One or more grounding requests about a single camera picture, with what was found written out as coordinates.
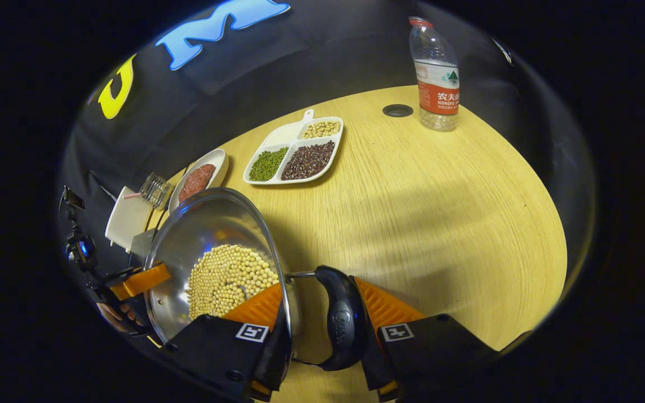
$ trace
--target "round table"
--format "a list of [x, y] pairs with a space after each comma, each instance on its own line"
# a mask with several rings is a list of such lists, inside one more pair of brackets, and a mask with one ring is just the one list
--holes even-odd
[[[414, 114], [384, 115], [405, 104]], [[222, 186], [260, 210], [290, 272], [330, 265], [370, 281], [431, 316], [449, 313], [493, 349], [533, 329], [558, 301], [567, 271], [562, 224], [542, 181], [497, 131], [459, 107], [456, 130], [419, 121], [417, 85], [362, 92], [310, 106], [345, 130], [330, 170], [304, 184], [257, 186], [243, 170], [274, 128], [304, 108], [220, 146], [230, 156]], [[170, 181], [177, 184], [188, 167]], [[153, 212], [146, 229], [168, 212]], [[299, 355], [330, 354], [327, 297], [298, 282]], [[292, 363], [272, 401], [377, 401], [362, 367], [323, 372]]]

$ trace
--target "white divided plate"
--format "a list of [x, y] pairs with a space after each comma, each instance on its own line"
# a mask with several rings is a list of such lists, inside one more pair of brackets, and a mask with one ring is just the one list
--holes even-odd
[[223, 179], [225, 179], [226, 173], [228, 172], [228, 154], [226, 154], [226, 152], [222, 149], [218, 148], [199, 158], [199, 160], [197, 160], [190, 167], [190, 169], [186, 171], [183, 178], [181, 178], [181, 181], [179, 181], [179, 184], [176, 185], [174, 193], [171, 194], [171, 200], [169, 201], [169, 213], [173, 212], [176, 207], [179, 206], [179, 195], [181, 194], [181, 189], [184, 188], [184, 184], [186, 184], [186, 180], [188, 179], [190, 173], [197, 170], [198, 168], [201, 168], [207, 163], [213, 164], [216, 170], [213, 171], [213, 176], [211, 176], [211, 180], [208, 181], [208, 186], [206, 186], [205, 188], [207, 189], [210, 187], [218, 187], [221, 183], [223, 183]]
[[113, 211], [108, 217], [108, 224], [106, 224], [104, 232], [106, 239], [111, 241], [111, 245], [115, 243], [128, 253], [131, 251], [133, 237], [146, 230], [146, 222], [153, 210], [153, 207], [143, 201], [141, 197], [123, 199], [123, 196], [132, 193], [135, 191], [123, 186], [121, 194], [118, 195], [116, 204], [113, 206]]
[[[300, 122], [294, 122], [294, 123], [288, 123], [287, 125], [282, 125], [276, 130], [273, 130], [270, 132], [270, 134], [263, 140], [261, 145], [258, 147], [258, 150], [253, 153], [253, 158], [250, 158], [250, 161], [248, 162], [248, 166], [245, 168], [245, 171], [243, 171], [243, 180], [246, 181], [246, 183], [249, 184], [254, 184], [254, 185], [285, 185], [285, 184], [299, 184], [301, 182], [309, 182], [309, 181], [314, 181], [317, 178], [320, 178], [320, 176], [324, 175], [325, 172], [328, 171], [330, 168], [330, 165], [333, 163], [333, 160], [335, 159], [335, 154], [338, 153], [338, 147], [340, 146], [340, 140], [343, 137], [343, 120], [338, 118], [337, 116], [328, 116], [325, 118], [313, 118], [313, 115], [315, 114], [315, 111], [312, 109], [308, 109], [305, 111], [305, 114], [303, 115], [302, 120]], [[305, 133], [305, 130], [307, 130], [307, 126], [312, 124], [312, 123], [317, 123], [317, 122], [338, 122], [340, 123], [340, 130], [333, 134], [333, 135], [326, 135], [325, 137], [317, 137], [317, 138], [308, 138], [303, 140], [302, 135]], [[325, 165], [325, 168], [322, 169], [322, 171], [318, 172], [317, 174], [310, 176], [310, 178], [304, 178], [304, 179], [290, 179], [288, 181], [283, 181], [281, 179], [282, 176], [282, 171], [285, 169], [285, 165], [290, 161], [290, 158], [292, 158], [292, 155], [297, 151], [298, 148], [302, 146], [310, 146], [313, 144], [325, 144], [328, 141], [333, 141], [335, 143], [335, 148], [333, 148], [333, 153], [330, 155], [330, 160], [328, 161], [328, 164]], [[282, 162], [280, 163], [280, 166], [278, 166], [277, 171], [273, 175], [273, 177], [267, 181], [251, 181], [249, 178], [250, 175], [250, 169], [253, 167], [253, 163], [258, 160], [258, 156], [263, 152], [263, 151], [278, 151], [280, 148], [283, 147], [288, 147], [287, 153], [285, 153], [285, 157], [282, 159]]]

